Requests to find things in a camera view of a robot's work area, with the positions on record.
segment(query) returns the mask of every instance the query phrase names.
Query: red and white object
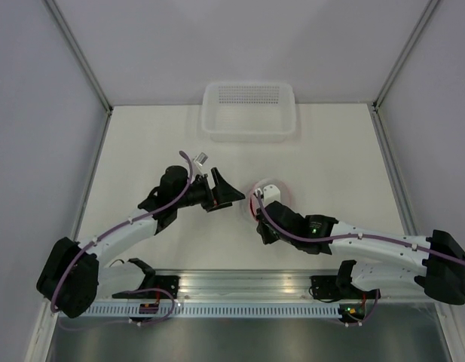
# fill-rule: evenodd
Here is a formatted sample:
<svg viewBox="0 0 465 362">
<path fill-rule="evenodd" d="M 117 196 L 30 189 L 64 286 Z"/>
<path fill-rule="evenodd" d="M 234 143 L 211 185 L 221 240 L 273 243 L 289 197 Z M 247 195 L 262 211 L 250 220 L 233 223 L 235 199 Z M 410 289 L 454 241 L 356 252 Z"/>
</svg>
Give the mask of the red and white object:
<svg viewBox="0 0 465 362">
<path fill-rule="evenodd" d="M 264 205 L 267 206 L 273 201 L 279 201 L 287 207 L 292 207 L 291 192 L 287 185 L 278 179 L 262 179 L 252 185 L 250 191 L 247 192 L 246 202 L 243 203 L 243 213 L 247 219 L 256 223 L 255 213 L 259 208 L 257 199 L 254 197 L 254 191 L 261 189 L 265 194 Z"/>
</svg>

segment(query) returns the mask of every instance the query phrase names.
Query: white plastic basket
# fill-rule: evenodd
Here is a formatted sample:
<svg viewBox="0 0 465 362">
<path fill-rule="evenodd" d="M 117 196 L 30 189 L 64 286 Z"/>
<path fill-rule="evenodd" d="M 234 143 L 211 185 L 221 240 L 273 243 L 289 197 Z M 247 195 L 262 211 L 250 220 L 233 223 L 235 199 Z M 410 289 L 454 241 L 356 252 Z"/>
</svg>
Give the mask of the white plastic basket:
<svg viewBox="0 0 465 362">
<path fill-rule="evenodd" d="M 209 84 L 202 129 L 218 142 L 281 142 L 295 132 L 295 101 L 284 83 Z"/>
</svg>

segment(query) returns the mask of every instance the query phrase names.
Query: gray wall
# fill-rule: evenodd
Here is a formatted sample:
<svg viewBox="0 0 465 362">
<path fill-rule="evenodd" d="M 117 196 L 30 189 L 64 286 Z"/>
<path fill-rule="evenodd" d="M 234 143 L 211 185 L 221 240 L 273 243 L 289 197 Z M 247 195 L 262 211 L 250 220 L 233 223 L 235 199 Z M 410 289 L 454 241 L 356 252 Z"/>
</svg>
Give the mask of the gray wall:
<svg viewBox="0 0 465 362">
<path fill-rule="evenodd" d="M 23 360 L 105 113 L 39 0 L 0 0 L 0 362 Z"/>
<path fill-rule="evenodd" d="M 427 0 L 57 0 L 113 105 L 202 102 L 278 80 L 299 102 L 373 100 Z"/>
<path fill-rule="evenodd" d="M 422 232 L 465 248 L 465 0 L 441 3 L 381 115 Z"/>
</svg>

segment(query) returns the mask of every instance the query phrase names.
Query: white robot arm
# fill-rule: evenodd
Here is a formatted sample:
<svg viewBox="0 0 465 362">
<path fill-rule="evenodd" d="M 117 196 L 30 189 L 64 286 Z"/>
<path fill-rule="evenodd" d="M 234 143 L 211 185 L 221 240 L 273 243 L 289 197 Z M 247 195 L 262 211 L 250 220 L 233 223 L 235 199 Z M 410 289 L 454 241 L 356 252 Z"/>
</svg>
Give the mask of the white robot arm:
<svg viewBox="0 0 465 362">
<path fill-rule="evenodd" d="M 95 298 L 117 295 L 125 290 L 153 287 L 153 268 L 139 259 L 104 268 L 139 241 L 162 232 L 177 217 L 177 210 L 199 204 L 206 212 L 230 207 L 245 196 L 229 185 L 216 168 L 206 171 L 207 156 L 201 153 L 193 162 L 181 152 L 189 172 L 170 166 L 126 221 L 107 232 L 80 241 L 58 240 L 36 285 L 38 291 L 70 318 L 87 310 Z M 193 170 L 197 174 L 192 181 Z M 208 173 L 212 175 L 214 186 Z"/>
<path fill-rule="evenodd" d="M 449 233 L 434 230 L 427 237 L 373 232 L 329 216 L 303 217 L 278 201 L 280 191 L 274 185 L 257 189 L 255 194 L 260 205 L 257 232 L 264 244 L 282 240 L 309 254 L 353 258 L 343 261 L 338 270 L 333 291 L 329 291 L 335 299 L 408 288 L 423 290 L 440 302 L 465 303 L 465 252 Z M 368 259 L 379 263 L 361 261 Z M 315 296 L 324 285 L 314 285 L 314 280 L 312 284 Z"/>
</svg>

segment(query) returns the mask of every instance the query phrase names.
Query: purple cable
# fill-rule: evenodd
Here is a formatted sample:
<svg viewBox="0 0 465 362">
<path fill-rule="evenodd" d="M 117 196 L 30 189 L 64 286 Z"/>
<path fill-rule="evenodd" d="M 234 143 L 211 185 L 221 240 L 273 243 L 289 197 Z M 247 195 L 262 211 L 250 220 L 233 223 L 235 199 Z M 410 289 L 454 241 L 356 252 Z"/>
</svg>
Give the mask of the purple cable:
<svg viewBox="0 0 465 362">
<path fill-rule="evenodd" d="M 173 295 L 172 295 L 172 294 L 170 294 L 169 292 L 167 292 L 166 290 L 161 289 L 161 288 L 148 288 L 148 289 L 141 289 L 141 290 L 128 290 L 128 291 L 123 292 L 123 293 L 137 294 L 137 293 L 145 293 L 145 292 L 159 292 L 159 293 L 165 294 L 165 295 L 168 296 L 169 299 L 172 301 L 172 305 L 170 306 L 169 310 L 167 311 L 167 313 L 166 313 L 163 317 L 154 319 L 153 321 L 149 321 L 149 322 L 141 322 L 141 323 L 140 323 L 140 326 L 151 326 L 152 324 L 157 324 L 157 323 L 160 323 L 161 321 L 165 321 L 165 320 L 173 313 L 173 311 L 175 310 L 175 300 L 173 299 Z M 66 327 L 66 326 L 63 326 L 63 323 L 62 323 L 62 321 L 61 321 L 61 318 L 58 318 L 58 321 L 57 321 L 58 327 L 61 328 L 62 330 L 65 330 L 66 332 L 82 332 L 82 331 L 84 331 L 84 330 L 92 330 L 93 328 L 108 326 L 108 325 L 110 325 L 110 324 L 129 324 L 129 323 L 130 323 L 130 322 L 129 322 L 128 320 L 117 319 L 117 320 L 115 320 L 115 321 L 106 321 L 106 322 L 104 322 L 104 323 L 97 324 L 97 325 L 95 325 L 95 326 L 86 326 L 86 327 L 77 327 L 77 328 L 73 328 L 73 327 Z"/>
<path fill-rule="evenodd" d="M 343 239 L 343 238 L 357 238 L 359 234 L 345 234 L 345 235 L 334 235 L 334 236 L 328 236 L 326 238 L 317 238 L 317 239 L 310 239 L 310 238 L 302 238 L 300 236 L 296 236 L 294 234 L 291 234 L 287 230 L 284 230 L 278 224 L 276 224 L 272 218 L 269 216 L 267 211 L 265 210 L 264 204 L 262 203 L 262 199 L 260 197 L 257 197 L 256 194 L 254 194 L 255 198 L 257 198 L 257 202 L 259 203 L 259 207 L 261 209 L 262 214 L 266 218 L 266 220 L 281 234 L 287 236 L 288 238 L 291 238 L 292 240 L 297 240 L 297 241 L 302 241 L 304 243 L 321 243 L 324 241 L 331 241 L 331 240 L 336 240 L 336 239 Z M 407 241 L 402 241 L 402 240 L 396 240 L 393 238 L 389 238 L 387 236 L 380 236 L 380 235 L 373 235 L 373 234 L 363 234 L 363 238 L 367 239 L 374 239 L 374 240 L 379 240 L 379 241 L 386 241 L 387 243 L 392 243 L 396 245 L 402 245 L 404 247 L 411 247 L 412 243 L 409 243 Z M 424 251 L 425 253 L 429 253 L 434 256 L 438 256 L 439 258 L 448 260 L 450 262 L 456 262 L 457 264 L 460 264 L 462 266 L 465 266 L 465 260 L 461 260 L 458 258 L 455 258 L 453 256 L 449 256 L 444 253 L 440 253 L 435 250 L 428 249 L 426 247 L 422 247 L 420 245 L 417 245 L 417 250 L 419 251 Z"/>
<path fill-rule="evenodd" d="M 135 218 L 132 219 L 132 222 L 135 222 L 135 221 L 139 221 L 141 219 L 144 219 L 148 216 L 152 216 L 156 213 L 161 213 L 162 211 L 168 209 L 169 207 L 171 207 L 172 205 L 174 205 L 176 202 L 178 202 L 183 195 L 185 195 L 185 193 L 187 192 L 188 188 L 190 187 L 191 183 L 192 183 L 192 177 L 193 177 L 193 167 L 192 167 L 192 161 L 190 160 L 190 158 L 187 156 L 187 154 L 183 151 L 179 151 L 179 155 L 181 155 L 188 163 L 188 179 L 187 179 L 187 184 L 185 185 L 184 189 L 182 190 L 182 192 L 179 193 L 179 195 L 174 198 L 171 202 L 169 202 L 168 204 L 162 206 L 162 207 L 159 207 L 158 209 L 156 210 L 153 210 L 149 213 L 144 213 L 143 215 L 140 215 L 140 216 L 137 216 Z M 129 225 L 130 222 L 127 220 L 127 221 L 123 221 L 121 222 L 120 224 L 112 227 L 111 229 L 109 229 L 108 231 L 104 232 L 103 234 L 101 234 L 100 236 L 98 236 L 96 238 L 96 242 L 100 242 L 101 240 L 103 240 L 103 238 L 106 238 L 107 236 L 109 236 L 112 232 L 116 232 L 117 230 L 123 228 L 124 226 L 126 225 Z M 65 283 L 65 279 L 68 277 L 68 274 L 70 273 L 70 271 L 73 269 L 73 267 L 76 265 L 77 261 L 81 258 L 81 256 L 83 254 L 85 254 L 87 252 L 87 250 L 89 250 L 95 243 L 93 243 L 92 241 L 90 243 L 88 243 L 87 245 L 84 246 L 83 249 L 81 249 L 78 254 L 76 254 L 75 258 L 73 258 L 73 260 L 69 263 L 68 267 L 66 268 L 65 272 L 63 273 L 63 275 L 61 276 L 60 278 L 60 281 L 58 281 L 58 285 L 57 287 L 55 288 L 54 290 L 54 293 L 53 293 L 53 296 L 51 297 L 51 305 L 50 305 L 50 309 L 53 313 L 56 313 L 59 311 L 59 309 L 57 308 L 57 299 L 58 299 L 58 294 L 60 293 L 60 290 L 63 286 L 63 284 Z"/>
</svg>

